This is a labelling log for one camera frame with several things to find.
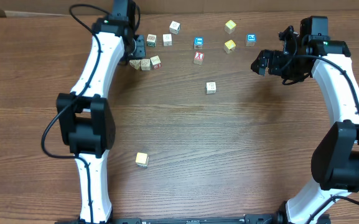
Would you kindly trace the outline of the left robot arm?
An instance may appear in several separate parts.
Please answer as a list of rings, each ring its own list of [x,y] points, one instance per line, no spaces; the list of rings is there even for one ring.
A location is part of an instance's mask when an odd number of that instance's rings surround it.
[[[90,54],[69,93],[57,97],[56,121],[70,148],[80,177],[82,208],[75,223],[111,223],[107,160],[116,128],[108,93],[116,67],[146,55],[144,37],[137,35],[140,9],[134,1],[115,1],[112,11],[89,27]]]

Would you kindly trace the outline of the wooden block red side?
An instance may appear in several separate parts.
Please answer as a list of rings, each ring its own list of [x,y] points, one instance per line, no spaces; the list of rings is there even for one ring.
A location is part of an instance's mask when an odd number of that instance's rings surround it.
[[[161,68],[161,60],[158,55],[150,58],[153,69]]]

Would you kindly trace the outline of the wooden block elephant picture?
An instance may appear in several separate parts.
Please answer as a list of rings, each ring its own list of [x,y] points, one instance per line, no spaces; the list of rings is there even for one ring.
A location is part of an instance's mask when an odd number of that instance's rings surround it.
[[[151,60],[150,59],[142,59],[141,60],[141,70],[149,71],[151,69]]]

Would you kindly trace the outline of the red letter wooden block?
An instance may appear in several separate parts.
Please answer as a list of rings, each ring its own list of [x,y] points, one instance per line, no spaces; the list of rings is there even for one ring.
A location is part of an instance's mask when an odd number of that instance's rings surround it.
[[[194,64],[201,65],[203,63],[204,56],[204,53],[196,51],[193,58]]]

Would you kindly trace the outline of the wooden block letter X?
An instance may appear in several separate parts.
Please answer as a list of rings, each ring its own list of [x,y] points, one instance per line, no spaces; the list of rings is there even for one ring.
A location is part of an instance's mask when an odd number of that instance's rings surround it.
[[[141,60],[130,60],[129,61],[130,66],[132,66],[134,69],[139,70],[141,67]]]

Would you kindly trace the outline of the plain wooden block upper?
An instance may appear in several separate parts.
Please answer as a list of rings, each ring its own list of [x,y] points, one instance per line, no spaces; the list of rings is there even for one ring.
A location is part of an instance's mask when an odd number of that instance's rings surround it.
[[[163,34],[162,40],[163,40],[164,47],[172,46],[172,34]]]

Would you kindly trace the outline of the yellow top block upper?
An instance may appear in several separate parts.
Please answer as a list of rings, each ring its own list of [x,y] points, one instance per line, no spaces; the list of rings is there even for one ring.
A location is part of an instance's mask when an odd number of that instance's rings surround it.
[[[228,34],[231,34],[232,32],[234,32],[236,29],[236,23],[233,22],[232,20],[229,20],[228,22],[225,23],[225,32]]]

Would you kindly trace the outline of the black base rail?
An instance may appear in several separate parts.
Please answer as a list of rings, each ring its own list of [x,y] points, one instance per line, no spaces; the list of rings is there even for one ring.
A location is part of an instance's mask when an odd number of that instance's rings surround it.
[[[114,218],[111,224],[287,224],[281,212],[275,214],[246,214],[240,217],[208,218]]]

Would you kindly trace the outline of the plain wooden block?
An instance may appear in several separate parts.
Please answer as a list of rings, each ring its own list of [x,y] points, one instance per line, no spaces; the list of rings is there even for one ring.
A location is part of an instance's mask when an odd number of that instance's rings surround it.
[[[162,40],[163,40],[164,47],[172,46],[172,34],[163,34]]]
[[[207,82],[206,83],[206,94],[215,94],[217,90],[217,86],[215,82]]]

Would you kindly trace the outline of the blue top block centre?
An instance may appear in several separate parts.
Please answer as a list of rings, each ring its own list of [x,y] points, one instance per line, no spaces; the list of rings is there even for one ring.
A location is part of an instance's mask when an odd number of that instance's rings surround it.
[[[203,37],[195,37],[193,42],[194,49],[203,49]]]

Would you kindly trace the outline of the green side wooden block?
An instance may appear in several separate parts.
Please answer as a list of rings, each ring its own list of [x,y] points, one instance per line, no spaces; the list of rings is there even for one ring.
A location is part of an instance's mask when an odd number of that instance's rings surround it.
[[[157,41],[157,36],[154,34],[148,34],[147,35],[147,46],[149,47],[155,47],[156,46],[156,41]]]

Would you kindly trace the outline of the wooden block yellow side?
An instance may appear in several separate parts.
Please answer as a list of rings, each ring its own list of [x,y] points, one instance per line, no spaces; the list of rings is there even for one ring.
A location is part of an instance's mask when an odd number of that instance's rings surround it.
[[[143,152],[138,152],[136,154],[136,164],[139,167],[148,167],[149,155]]]

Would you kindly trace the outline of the blue top block right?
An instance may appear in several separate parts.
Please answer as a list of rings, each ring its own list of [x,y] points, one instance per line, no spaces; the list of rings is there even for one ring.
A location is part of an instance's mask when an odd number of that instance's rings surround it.
[[[246,46],[252,47],[256,43],[256,35],[255,34],[247,34],[246,36]]]

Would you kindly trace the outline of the blue block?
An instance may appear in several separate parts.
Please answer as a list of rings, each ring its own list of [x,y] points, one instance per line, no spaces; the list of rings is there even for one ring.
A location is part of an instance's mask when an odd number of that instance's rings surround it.
[[[246,46],[252,47],[256,43],[256,35],[255,34],[247,34],[246,36]]]
[[[195,37],[193,42],[194,49],[203,49],[203,37]]]

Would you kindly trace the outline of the yellow top block lower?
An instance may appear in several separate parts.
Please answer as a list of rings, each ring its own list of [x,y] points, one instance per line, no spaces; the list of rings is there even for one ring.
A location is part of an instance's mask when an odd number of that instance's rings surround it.
[[[232,51],[234,51],[236,48],[236,44],[233,40],[228,40],[227,42],[224,43],[224,51],[227,54],[230,54]]]

